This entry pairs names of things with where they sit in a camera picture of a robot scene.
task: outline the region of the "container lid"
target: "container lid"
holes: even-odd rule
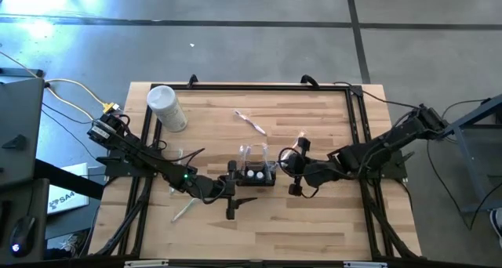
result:
[[[166,85],[153,88],[147,96],[148,106],[156,110],[171,107],[175,102],[176,94],[174,90]]]

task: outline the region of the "yellow cable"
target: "yellow cable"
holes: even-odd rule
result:
[[[83,114],[87,115],[88,118],[90,118],[91,120],[94,120],[94,118],[90,114],[88,114],[85,110],[83,110],[82,108],[77,107],[76,105],[74,105],[73,103],[70,103],[69,101],[61,99],[51,88],[46,88],[46,89],[48,89],[49,92],[52,93],[53,96],[56,97],[58,100],[62,101],[63,103],[65,103],[67,105],[69,105],[70,107],[75,108],[76,110],[81,111]]]
[[[65,82],[70,82],[70,83],[73,83],[73,84],[76,84],[76,85],[79,85],[81,86],[85,91],[87,91],[98,103],[101,103],[101,105],[103,107],[105,107],[105,104],[103,101],[101,101],[100,99],[97,98],[96,95],[94,95],[93,92],[91,92],[89,89],[87,89],[87,87],[85,87],[83,84],[77,82],[77,81],[73,81],[73,80],[70,80],[70,79],[63,79],[63,78],[56,78],[56,79],[49,79],[49,80],[45,80],[46,82],[51,82],[51,81],[65,81]]]

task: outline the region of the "black cable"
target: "black cable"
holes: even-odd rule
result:
[[[34,188],[33,188],[33,187],[34,187],[34,185],[33,185],[33,184],[34,184],[34,183],[35,183],[35,181],[34,181],[34,182],[32,182],[32,184],[31,184],[30,203],[28,204],[28,209],[27,209],[27,211],[26,211],[26,215],[30,215],[31,203],[32,203],[32,201],[33,201],[33,191],[34,191]]]
[[[314,172],[310,172],[310,173],[303,173],[303,174],[293,174],[289,171],[287,171],[283,166],[282,166],[282,163],[284,161],[287,161],[287,160],[280,160],[280,158],[282,157],[282,154],[286,151],[286,150],[291,150],[292,152],[294,152],[295,154],[298,155],[298,157],[304,161],[304,158],[302,157],[302,155],[300,154],[300,152],[298,150],[295,150],[294,148],[292,147],[285,147],[283,148],[281,151],[279,151],[279,155],[278,155],[278,164],[279,164],[279,168],[286,174],[288,175],[289,177],[303,177],[303,176],[309,176],[309,175],[314,175],[314,174],[317,174],[317,173],[320,173],[320,172],[323,172],[323,171],[331,171],[331,172],[335,172],[336,174],[338,174],[342,179],[346,179],[346,180],[353,180],[353,179],[356,179],[356,177],[353,177],[353,176],[350,176],[346,173],[343,173],[341,171],[337,171],[337,170],[334,170],[334,169],[319,169],[318,171],[314,171]]]
[[[68,129],[66,129],[66,127],[64,127],[61,123],[59,123],[56,119],[54,119],[52,116],[48,115],[44,110],[42,110],[43,114],[45,114],[48,118],[51,118],[54,122],[56,122],[59,126],[61,126],[61,128],[64,129],[64,131],[68,132],[68,134],[70,134],[74,139],[77,140],[77,142],[79,142],[84,148],[85,150],[87,151],[87,153],[90,155],[91,158],[94,158],[96,159],[93,154],[91,154],[91,152],[89,151],[89,149],[85,146],[85,144],[83,142],[80,141],[80,139],[77,139],[77,137],[75,135],[73,135],[72,132],[70,132]]]
[[[502,183],[498,184],[496,187],[494,187],[489,193],[486,194],[486,196],[483,198],[479,206],[476,208],[476,211],[474,212],[474,216],[472,217],[471,221],[471,226],[469,227],[469,230],[472,230],[472,227],[474,226],[474,221],[476,220],[476,216],[478,215],[479,209],[481,209],[482,205],[485,203],[486,199],[492,194],[496,189],[498,189],[500,186],[502,186]]]
[[[189,166],[190,162],[197,156],[197,154],[194,154],[190,159],[188,159],[187,163],[185,164],[185,167]]]
[[[451,200],[452,200],[452,201],[453,201],[453,203],[455,204],[455,208],[457,208],[457,211],[458,211],[459,216],[462,218],[462,221],[464,221],[465,226],[469,229],[468,224],[465,222],[465,219],[464,219],[464,217],[462,216],[462,211],[460,210],[460,206],[458,205],[458,203],[457,203],[457,201],[455,200],[455,198],[453,198],[452,193],[449,191],[449,189],[448,189],[448,187],[446,186],[445,182],[442,180],[441,176],[438,174],[438,171],[436,170],[436,167],[434,166],[434,163],[432,162],[431,152],[429,151],[429,145],[430,145],[430,142],[431,142],[431,141],[427,141],[427,146],[426,146],[426,148],[427,148],[427,157],[429,158],[429,163],[431,163],[432,171],[434,171],[434,174],[436,175],[436,177],[438,177],[439,182],[441,182],[442,186],[445,188],[446,193],[448,193],[448,195],[449,195],[449,198],[451,198]]]
[[[104,124],[103,122],[96,121],[96,120],[94,121],[94,123],[96,123],[96,124]],[[114,132],[109,132],[108,134],[111,134],[112,136],[117,137],[117,138],[118,138],[118,139],[120,139],[122,142],[127,143],[130,147],[132,147],[132,148],[134,148],[135,150],[137,150],[137,151],[141,152],[142,154],[144,154],[144,155],[146,155],[146,156],[148,156],[148,157],[150,157],[150,158],[157,159],[157,160],[159,160],[159,161],[167,161],[167,162],[176,162],[176,161],[181,161],[181,160],[184,160],[185,158],[190,158],[190,157],[192,157],[192,156],[194,156],[194,155],[200,154],[201,152],[203,152],[203,151],[205,150],[205,148],[203,147],[202,149],[200,149],[200,150],[196,150],[196,151],[194,151],[193,153],[191,153],[191,154],[187,154],[187,155],[185,155],[185,156],[183,156],[183,157],[181,157],[181,158],[176,158],[176,159],[165,159],[165,158],[159,158],[159,157],[156,157],[156,156],[154,156],[154,155],[149,154],[148,152],[146,152],[146,151],[144,151],[144,150],[141,150],[139,147],[136,147],[135,145],[131,144],[130,142],[128,142],[127,140],[125,140],[125,139],[124,139],[124,138],[122,138],[121,136],[119,136],[119,135],[115,134]]]
[[[199,187],[198,184],[196,182],[194,182],[194,186],[197,187],[198,192],[200,194],[200,197],[198,197],[198,198],[202,201],[202,203],[204,205],[211,205],[214,201],[216,201],[218,198],[220,198],[223,195],[223,193],[225,192],[225,187],[227,186],[227,184],[221,179],[218,179],[218,181],[222,182],[222,184],[223,184],[223,186],[221,187],[221,192],[219,192],[217,196],[215,196],[213,199],[211,199],[209,201],[207,201],[206,198],[204,197],[204,195],[202,194],[201,187]]]
[[[42,102],[42,104],[43,104],[43,106],[44,106],[44,107],[49,108],[50,110],[52,110],[52,111],[54,111],[54,112],[58,113],[59,115],[62,115],[62,116],[64,116],[64,117],[66,117],[67,119],[69,119],[69,120],[71,120],[71,121],[73,121],[73,122],[75,122],[75,123],[79,123],[79,124],[83,124],[83,125],[91,123],[91,121],[82,122],[82,121],[75,120],[75,119],[73,119],[73,118],[71,118],[71,117],[67,116],[66,114],[64,114],[64,113],[62,113],[62,112],[60,112],[60,111],[58,111],[58,110],[56,110],[56,109],[54,109],[54,108],[52,108],[52,107],[48,106],[47,104],[45,104],[45,103],[43,103],[43,102]]]
[[[89,232],[87,233],[87,238],[85,239],[84,246],[82,246],[82,250],[78,254],[78,257],[82,257],[82,253],[85,251],[85,247],[87,247],[89,240],[91,239],[91,234],[94,232],[94,226],[96,225],[96,220],[97,220],[97,213],[100,210],[100,205],[97,206],[96,211],[94,212],[94,217],[93,217],[93,223],[91,224],[91,227],[89,229]]]
[[[441,119],[444,119],[445,115],[446,115],[446,112],[448,112],[448,110],[452,107],[455,107],[459,104],[462,104],[462,103],[476,103],[476,102],[482,102],[484,100],[464,100],[464,101],[460,101],[458,103],[454,103],[452,105],[450,105],[449,107],[447,107],[445,109],[445,111],[442,113],[441,115]],[[451,143],[456,143],[455,140],[453,139],[450,139]],[[474,213],[474,216],[472,217],[472,221],[471,221],[471,225],[469,226],[467,224],[467,222],[465,221],[464,217],[462,216],[462,211],[460,210],[460,206],[458,205],[457,201],[455,200],[455,198],[453,198],[453,195],[451,194],[451,192],[449,191],[448,187],[446,186],[445,182],[442,180],[441,176],[438,174],[438,171],[436,170],[436,167],[434,166],[434,163],[432,162],[432,158],[431,158],[431,153],[429,151],[429,145],[430,145],[430,141],[427,141],[427,157],[429,159],[429,162],[431,163],[431,167],[432,167],[432,170],[434,171],[434,174],[436,175],[436,177],[438,177],[439,179],[439,182],[441,182],[442,186],[445,188],[446,190],[446,193],[448,193],[449,197],[451,198],[451,200],[453,201],[453,203],[455,204],[455,207],[457,209],[457,212],[459,214],[459,216],[462,218],[462,221],[464,222],[465,226],[467,227],[468,230],[472,230],[472,227],[474,226],[474,221],[476,220],[476,216],[478,215],[479,213],[479,209],[482,207],[482,205],[484,204],[484,202],[486,201],[486,199],[490,196],[490,194],[492,194],[496,189],[498,189],[500,186],[502,186],[502,183],[500,183],[499,185],[497,185],[496,187],[494,187],[483,199],[482,201],[479,203],[479,206],[478,208],[476,209],[475,213]]]
[[[129,123],[131,123],[131,117],[126,114],[117,114],[117,117],[119,118],[127,118],[127,122],[125,123],[126,126],[129,126]]]
[[[413,201],[411,199],[411,194],[409,193],[408,187],[400,179],[394,179],[394,181],[398,182],[398,184],[400,184],[402,188],[405,189],[406,193],[408,194],[409,206],[411,208],[411,211],[413,211]]]
[[[455,107],[455,106],[457,106],[457,105],[459,105],[459,104],[462,104],[462,103],[479,103],[479,102],[482,102],[482,101],[485,101],[485,100],[486,100],[486,99],[483,99],[483,100],[464,100],[464,101],[460,101],[460,102],[458,102],[458,103],[454,103],[454,104],[450,105],[449,107],[447,107],[447,108],[445,109],[445,111],[444,111],[444,112],[442,113],[442,115],[441,115],[441,119],[445,119],[445,115],[446,115],[446,113],[447,113],[447,112],[448,112],[448,110],[449,110],[450,108],[452,108],[452,107]],[[456,140],[451,139],[451,138],[449,138],[449,137],[446,137],[446,138],[445,138],[445,140],[446,140],[447,142],[450,142],[450,143],[457,143],[457,141],[456,141]]]
[[[162,139],[154,140],[154,142],[151,143],[151,145],[148,147],[153,147],[155,145],[155,143],[157,143],[157,142],[164,143],[164,147],[157,147],[157,150],[165,150],[167,148],[167,143],[165,142],[165,140],[162,140]]]
[[[315,195],[317,194],[317,192],[319,192],[319,188],[318,188],[318,187],[317,187],[317,188],[315,188],[314,193],[313,193],[313,194],[311,194],[310,196],[306,196],[306,195],[304,195],[304,192],[303,192],[303,191],[301,192],[301,196],[302,196],[302,197],[305,197],[305,198],[313,198],[313,197],[315,197]]]
[[[333,84],[345,84],[345,85],[349,85],[350,87],[352,87],[352,84],[351,83],[347,83],[345,81],[336,81],[334,82]],[[390,103],[390,104],[395,104],[395,105],[399,105],[399,106],[402,106],[402,107],[411,107],[411,108],[419,108],[419,107],[416,107],[416,106],[413,106],[411,104],[407,104],[407,103],[397,103],[397,102],[394,102],[394,101],[390,101],[390,100],[382,100],[381,98],[377,97],[377,96],[374,96],[373,94],[365,91],[364,89],[362,90],[362,92],[364,92],[366,95],[368,96],[371,96],[372,98],[374,98],[375,100],[379,100],[381,101],[382,103]]]

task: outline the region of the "cable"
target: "cable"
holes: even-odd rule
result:
[[[87,113],[87,111],[83,110],[83,109],[82,109],[82,108],[80,108],[80,107],[77,107],[76,105],[74,105],[73,103],[70,103],[70,102],[69,102],[69,101],[67,101],[67,100],[63,100],[63,99],[61,99],[61,98],[60,98],[60,97],[59,97],[59,96],[58,96],[58,95],[57,95],[57,94],[56,94],[56,93],[55,93],[55,92],[54,92],[51,88],[46,88],[46,89],[47,89],[47,90],[49,90],[49,92],[50,92],[50,93],[52,93],[52,94],[53,94],[53,96],[54,96],[56,99],[58,99],[58,100],[60,100],[61,102],[63,102],[63,103],[65,103],[65,104],[69,105],[70,107],[73,107],[74,109],[76,109],[76,110],[78,110],[78,111],[82,112],[82,113],[83,113],[83,114],[85,114],[85,115],[86,115],[86,116],[87,116],[90,120],[94,120],[94,118],[93,118],[93,117],[92,117],[89,113]]]
[[[406,193],[408,194],[409,206],[411,208],[411,211],[413,211],[413,201],[411,199],[411,194],[409,193],[408,187],[400,179],[394,179],[394,181],[398,182],[398,184],[400,184],[402,188],[405,189]]]
[[[85,251],[85,247],[87,247],[88,245],[88,242],[89,240],[91,239],[90,238],[90,235],[93,234],[94,232],[94,226],[96,225],[96,220],[97,220],[97,213],[99,212],[100,210],[100,205],[98,205],[98,207],[96,208],[96,211],[94,212],[94,217],[93,217],[93,223],[91,224],[91,227],[89,229],[89,232],[87,233],[87,238],[85,239],[85,242],[84,242],[84,246],[82,246],[82,250],[80,251],[80,253],[78,254],[78,257],[81,258],[82,257],[82,253],[84,253]]]
[[[75,119],[73,119],[73,118],[71,118],[71,117],[67,116],[66,114],[64,114],[64,113],[62,113],[62,112],[60,112],[60,111],[58,111],[58,110],[56,110],[56,109],[54,109],[54,108],[52,108],[52,107],[48,106],[47,104],[45,104],[45,103],[43,103],[43,102],[42,102],[42,104],[43,104],[43,106],[44,106],[44,107],[49,108],[50,110],[52,110],[52,111],[54,111],[54,112],[58,113],[59,115],[62,115],[62,116],[64,116],[64,117],[66,117],[67,119],[69,119],[69,120],[71,120],[71,121],[73,121],[73,122],[75,122],[75,123],[79,123],[79,124],[89,124],[89,123],[91,123],[91,122],[92,122],[92,121],[82,122],[82,121],[75,120]]]
[[[446,186],[445,182],[442,180],[441,176],[438,174],[438,171],[436,170],[436,167],[434,166],[434,162],[432,162],[431,152],[429,151],[429,145],[430,145],[430,142],[431,142],[431,141],[427,141],[427,146],[426,146],[426,148],[427,148],[427,157],[428,157],[428,159],[429,159],[429,163],[431,163],[432,171],[434,171],[434,174],[436,175],[436,177],[438,177],[439,182],[441,182],[442,186],[445,188],[446,193],[448,193],[448,195],[449,195],[449,198],[451,198],[451,200],[452,200],[452,201],[453,201],[453,203],[455,204],[455,208],[457,208],[457,211],[458,211],[459,216],[462,218],[462,221],[464,221],[465,226],[469,229],[468,224],[465,222],[465,219],[464,219],[464,217],[462,216],[462,211],[460,210],[460,206],[458,205],[458,203],[457,203],[457,201],[455,200],[455,198],[453,198],[452,193],[449,191],[448,187]]]
[[[87,151],[87,153],[90,155],[91,158],[94,158],[96,159],[93,154],[91,154],[91,152],[89,151],[89,149],[85,146],[85,144],[83,142],[80,141],[80,139],[77,139],[77,137],[75,135],[73,135],[72,132],[70,132],[68,129],[66,129],[66,127],[64,127],[61,123],[59,123],[56,119],[54,119],[52,116],[48,115],[44,110],[42,110],[43,114],[45,114],[48,118],[51,118],[54,122],[56,122],[59,126],[61,126],[61,128],[64,129],[64,131],[68,132],[68,134],[70,134],[74,139],[77,140],[77,142],[79,142],[84,148],[85,150]]]
[[[348,82],[345,82],[345,81],[336,81],[334,82],[333,84],[345,84],[345,85],[349,85],[350,87],[352,87],[352,84],[351,83],[348,83]],[[390,103],[390,104],[395,104],[395,105],[399,105],[399,106],[402,106],[402,107],[411,107],[411,108],[419,108],[419,107],[416,107],[416,106],[413,106],[411,104],[407,104],[407,103],[397,103],[397,102],[394,102],[394,101],[390,101],[390,100],[382,100],[381,98],[377,97],[377,96],[374,96],[373,94],[365,91],[364,89],[362,90],[362,92],[364,92],[366,95],[368,96],[371,96],[372,98],[374,98],[375,100],[379,100],[381,101],[382,103]]]
[[[289,177],[303,177],[303,176],[309,176],[309,175],[314,175],[314,174],[317,174],[317,173],[320,173],[320,172],[323,172],[323,171],[331,171],[331,172],[335,172],[336,174],[338,174],[342,179],[346,179],[346,180],[353,180],[353,179],[356,179],[356,177],[354,176],[350,176],[348,175],[347,173],[343,173],[341,171],[338,171],[336,169],[327,169],[327,168],[324,168],[324,169],[319,169],[318,171],[314,171],[314,172],[310,172],[310,173],[303,173],[303,174],[293,174],[289,171],[287,171],[284,166],[282,165],[283,162],[287,162],[287,160],[280,160],[280,158],[282,157],[282,154],[286,151],[286,150],[291,150],[292,152],[294,152],[296,155],[298,155],[298,157],[304,162],[304,158],[302,157],[302,155],[300,154],[300,152],[298,152],[298,150],[295,150],[294,148],[292,147],[285,147],[283,148],[281,151],[279,151],[279,155],[278,155],[278,164],[279,164],[279,168],[286,174],[288,175]]]
[[[26,211],[26,215],[30,214],[30,209],[31,209],[31,203],[33,201],[33,184],[31,184],[31,193],[30,193],[30,203],[28,204],[28,210]]]
[[[34,74],[33,72],[31,72],[31,70],[29,70],[27,67],[25,67],[22,63],[20,63],[19,61],[13,59],[11,56],[8,56],[6,53],[0,51],[0,54],[2,54],[3,56],[7,57],[8,59],[12,60],[14,63],[17,63],[19,64],[22,68],[24,68],[25,71],[27,71],[29,74],[31,74],[34,78],[40,78],[38,77],[36,74]],[[45,80],[45,83],[50,83],[51,81],[66,81],[66,82],[70,82],[70,83],[73,83],[73,84],[76,84],[76,85],[79,85],[81,86],[85,91],[87,91],[98,103],[100,103],[104,108],[105,110],[107,109],[108,105],[112,105],[112,103],[110,104],[106,104],[104,103],[103,101],[101,101],[100,99],[97,98],[96,95],[94,95],[93,92],[91,92],[89,89],[87,89],[87,87],[85,87],[83,84],[77,82],[77,81],[74,81],[74,80],[70,80],[70,79],[64,79],[64,78],[55,78],[55,79],[49,79],[49,80]],[[80,112],[82,112],[83,114],[85,114],[88,118],[90,118],[91,120],[93,120],[93,117],[87,113],[85,110],[83,110],[82,108],[74,105],[73,103],[70,103],[69,101],[67,100],[63,100],[61,99],[57,94],[56,92],[54,92],[50,87],[46,87],[46,89],[49,90],[50,93],[53,94],[54,97],[56,97],[56,99],[60,100],[61,102],[75,108],[76,110],[79,110]]]
[[[221,187],[221,192],[218,193],[217,196],[215,196],[213,199],[207,201],[206,198],[204,197],[204,195],[202,194],[202,189],[201,187],[198,186],[198,184],[196,182],[194,182],[194,186],[197,187],[198,189],[198,192],[200,194],[200,197],[198,197],[202,203],[204,205],[211,205],[214,201],[216,201],[218,198],[220,198],[223,193],[225,192],[225,187],[227,186],[227,183],[225,183],[225,181],[223,181],[222,179],[218,179],[218,181],[222,182],[223,186]]]
[[[125,123],[126,126],[129,126],[129,123],[131,123],[131,117],[127,114],[118,114],[117,117],[119,118],[127,118],[127,122]]]
[[[197,156],[197,154],[192,155],[190,157],[190,159],[188,159],[187,164],[185,164],[185,167],[188,167],[188,165],[190,164],[191,160],[194,159]]]
[[[165,142],[165,140],[160,139],[158,142],[164,143],[164,147],[158,147],[157,150],[165,150],[167,148],[167,143]],[[154,140],[154,142],[151,143],[151,145],[148,147],[153,147],[155,143],[157,143],[157,140]]]
[[[35,75],[35,73],[31,72],[31,70],[29,70],[27,67],[25,67],[23,64],[21,64],[19,61],[13,59],[12,57],[8,56],[6,53],[0,51],[0,53],[5,56],[6,58],[12,60],[13,62],[19,64],[19,66],[21,66],[22,68],[24,68],[24,70],[26,70],[29,74],[31,74],[31,76],[35,77],[35,78],[38,78],[37,75]]]
[[[101,121],[97,121],[97,120],[94,120],[93,123],[97,123],[97,124],[104,124],[103,122]],[[197,154],[200,154],[201,152],[203,152],[205,150],[205,148],[203,147],[202,149],[200,150],[196,150],[194,151],[193,153],[191,154],[187,154],[181,158],[176,158],[176,159],[165,159],[165,158],[159,158],[159,157],[156,157],[154,155],[151,155],[149,154],[148,152],[144,151],[144,150],[141,150],[139,147],[136,147],[135,145],[131,144],[130,142],[128,142],[127,140],[125,140],[124,138],[122,138],[121,136],[115,134],[114,132],[109,132],[109,134],[111,134],[112,136],[115,136],[117,137],[118,139],[120,139],[122,142],[128,144],[130,147],[134,148],[135,150],[141,152],[142,154],[150,157],[150,158],[154,158],[154,159],[157,159],[159,161],[167,161],[167,162],[176,162],[176,161],[181,161],[181,160],[184,160],[185,158],[190,158],[192,156],[195,156]]]
[[[442,115],[441,115],[441,119],[445,119],[445,115],[446,115],[446,113],[447,113],[447,112],[448,112],[448,110],[449,110],[450,108],[452,108],[452,107],[455,107],[455,106],[457,106],[457,105],[459,105],[459,104],[462,104],[462,103],[478,103],[478,102],[482,102],[482,101],[485,101],[485,100],[486,100],[486,99],[483,99],[483,100],[464,100],[464,101],[460,101],[460,102],[458,102],[458,103],[454,103],[454,104],[450,105],[449,107],[447,107],[447,108],[445,109],[445,111],[444,111],[444,112],[442,113]],[[456,140],[451,139],[451,138],[449,138],[449,137],[446,137],[446,138],[445,138],[445,140],[446,140],[446,141],[448,141],[448,142],[450,142],[450,143],[457,143],[457,141],[456,141]]]
[[[315,197],[315,195],[317,194],[317,192],[319,192],[319,188],[318,188],[318,187],[317,187],[317,188],[315,188],[314,193],[313,193],[313,194],[311,194],[310,196],[306,196],[306,195],[304,195],[304,192],[303,192],[303,191],[301,192],[301,196],[302,196],[302,197],[305,197],[305,198],[313,198],[313,197]]]
[[[479,209],[481,209],[482,205],[485,203],[486,199],[492,194],[496,189],[498,189],[500,186],[502,186],[502,183],[498,184],[496,187],[494,187],[489,193],[486,194],[486,196],[483,198],[479,206],[476,208],[476,211],[474,212],[474,216],[472,217],[471,221],[471,226],[469,227],[469,230],[472,230],[472,227],[474,226],[474,221],[476,220],[476,216],[478,215]]]
[[[76,85],[79,85],[81,86],[85,91],[87,91],[98,103],[101,103],[101,105],[103,107],[105,107],[105,104],[103,101],[101,101],[100,99],[97,98],[96,95],[94,95],[93,92],[91,92],[89,89],[87,89],[87,87],[85,87],[83,84],[77,82],[77,81],[74,81],[74,80],[70,80],[70,79],[64,79],[64,78],[55,78],[55,79],[49,79],[49,80],[45,80],[46,83],[50,83],[52,81],[65,81],[65,82],[69,82],[69,83],[73,83],[73,84],[76,84]]]
[[[445,109],[445,111],[442,113],[441,115],[441,119],[444,119],[445,115],[446,115],[446,112],[448,112],[448,110],[452,107],[455,107],[459,104],[462,104],[462,103],[476,103],[476,102],[482,102],[484,100],[464,100],[464,101],[460,101],[458,103],[454,103],[452,105],[450,105],[449,107],[447,107]],[[451,140],[451,143],[456,143],[455,140],[453,139],[450,139]],[[485,203],[486,199],[496,190],[498,189],[500,186],[502,186],[502,183],[500,183],[499,185],[497,185],[496,187],[494,187],[483,199],[482,201],[479,203],[479,206],[476,208],[476,211],[474,213],[474,216],[472,217],[472,221],[471,221],[471,225],[469,226],[467,224],[467,222],[465,221],[464,217],[462,216],[462,211],[460,210],[460,206],[458,205],[457,201],[455,200],[455,198],[453,198],[453,195],[451,194],[451,192],[449,191],[448,187],[446,186],[445,182],[443,181],[443,179],[441,178],[441,176],[438,174],[438,171],[436,170],[436,167],[434,166],[434,163],[432,162],[432,158],[431,158],[431,153],[430,153],[430,150],[429,150],[429,145],[430,145],[430,141],[427,141],[427,157],[429,159],[429,162],[431,163],[431,167],[432,167],[432,170],[434,171],[434,174],[436,175],[436,177],[438,177],[439,179],[439,182],[441,182],[442,186],[445,188],[446,190],[446,193],[448,193],[449,197],[451,198],[451,200],[453,201],[453,203],[455,204],[455,208],[457,209],[457,212],[459,214],[459,216],[462,218],[462,221],[464,221],[464,225],[467,227],[468,230],[472,230],[472,227],[474,226],[474,222],[476,220],[476,216],[478,215],[479,213],[479,209],[482,207],[482,205]]]

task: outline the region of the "concrete floor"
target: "concrete floor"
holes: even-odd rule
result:
[[[355,0],[365,23],[501,24],[500,0]],[[350,22],[347,0],[4,0],[0,17],[11,14],[90,16],[143,20],[266,20]],[[376,30],[361,32],[372,83],[383,84],[387,98],[426,103],[443,111],[451,103],[495,96],[502,91],[502,31]],[[0,50],[47,78],[71,78],[107,101],[123,104],[131,81],[298,82],[310,74],[320,82],[361,83],[358,55],[350,28],[152,27],[0,24]],[[13,67],[0,59],[0,67]],[[58,85],[64,98],[94,116],[100,106],[81,89]],[[45,94],[51,107],[86,120]],[[448,114],[453,120],[475,105]],[[396,120],[406,112],[389,107]],[[95,155],[104,150],[90,142],[81,126],[57,117]],[[63,152],[63,147],[72,152]],[[425,143],[406,150],[414,217],[424,256],[429,259],[502,266],[501,248],[487,214],[472,231],[427,161]],[[433,143],[440,175],[461,195],[472,189],[455,183],[457,156]],[[42,115],[38,158],[57,166],[98,165],[67,133]]]

